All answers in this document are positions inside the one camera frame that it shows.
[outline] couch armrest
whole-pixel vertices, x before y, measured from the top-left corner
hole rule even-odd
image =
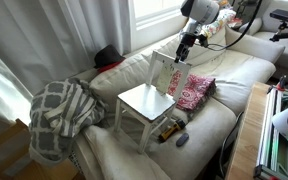
[[[250,29],[246,32],[246,34],[253,36],[256,32],[258,32],[260,30],[260,28],[262,27],[262,18],[256,18],[254,19]],[[248,26],[249,23],[244,24],[243,26],[240,27],[240,29],[238,30],[240,33],[243,33],[246,29],[246,27]]]
[[[235,32],[227,26],[225,28],[227,45],[233,43],[240,37],[241,33]],[[268,40],[262,40],[253,36],[245,35],[239,42],[228,49],[249,54],[275,63],[279,56],[284,52],[285,46]]]

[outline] pink patterned pillow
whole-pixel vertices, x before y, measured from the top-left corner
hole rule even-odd
[[[173,74],[168,94],[174,95],[181,77],[181,72],[176,71]],[[190,74],[178,100],[177,108],[186,112],[193,112],[204,105],[207,99],[216,91],[215,78],[199,77]]]

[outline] white couch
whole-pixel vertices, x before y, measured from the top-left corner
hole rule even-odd
[[[254,20],[248,34],[269,41],[278,31],[278,27],[281,24],[280,20],[270,17],[270,13],[276,9],[288,11],[288,0],[272,0],[263,16]],[[246,26],[247,24],[241,27],[239,31],[243,32]],[[286,75],[288,81],[288,39],[280,39],[275,43],[284,45],[285,51],[275,63],[276,72],[273,77],[279,79],[281,76]]]
[[[227,45],[239,35],[238,32],[225,27],[212,36],[209,43]],[[110,106],[110,112],[102,121],[103,124],[106,126],[114,124],[117,95],[145,82],[152,50],[156,49],[175,57],[178,44],[177,35],[172,36],[167,41],[162,41],[128,57],[118,66],[98,74],[90,81],[90,87]],[[165,174],[174,180],[190,180],[197,177],[221,147],[223,140],[233,128],[237,115],[244,110],[253,83],[256,81],[265,83],[271,77],[275,72],[274,63],[283,51],[282,45],[258,40],[251,36],[245,36],[236,45],[223,51],[211,51],[194,46],[186,60],[193,65],[191,73],[215,77],[217,92],[194,115],[184,130],[175,133],[166,142],[157,141],[160,132],[153,134],[146,146],[144,156],[147,155],[149,160],[153,160],[149,161],[150,163],[160,167],[159,171],[163,171],[163,177]],[[187,120],[186,114],[180,110],[176,110],[174,115]],[[134,118],[123,118],[121,127],[134,141],[133,144],[139,143],[143,130],[143,125],[139,121]],[[189,140],[184,146],[176,147],[176,140],[184,132],[189,134]],[[94,131],[90,129],[86,129],[83,133],[78,136],[74,150],[87,179],[107,179],[112,176],[114,179],[122,177],[125,179],[127,172],[123,171],[123,168],[137,170],[140,168],[140,163],[137,167],[126,160],[126,162],[116,162],[116,169],[113,168],[113,170],[117,172],[114,171],[116,174],[112,175],[112,171],[104,170],[107,167],[103,165],[106,156],[96,147],[105,147],[106,141],[101,140],[100,135],[94,134]],[[111,152],[114,154],[119,151],[112,149]],[[150,178],[138,176],[136,179]]]

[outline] white curtain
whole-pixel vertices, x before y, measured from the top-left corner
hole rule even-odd
[[[47,83],[93,68],[95,54],[108,44],[128,53],[128,3],[0,0],[0,110],[11,111],[10,97],[29,102]],[[0,115],[13,117],[1,111]]]

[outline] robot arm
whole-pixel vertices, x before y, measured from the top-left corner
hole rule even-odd
[[[219,5],[212,0],[186,0],[181,7],[182,15],[189,17],[189,23],[181,33],[181,43],[176,51],[175,62],[185,61],[195,40],[207,47],[207,38],[199,35],[202,25],[214,22],[219,14]]]

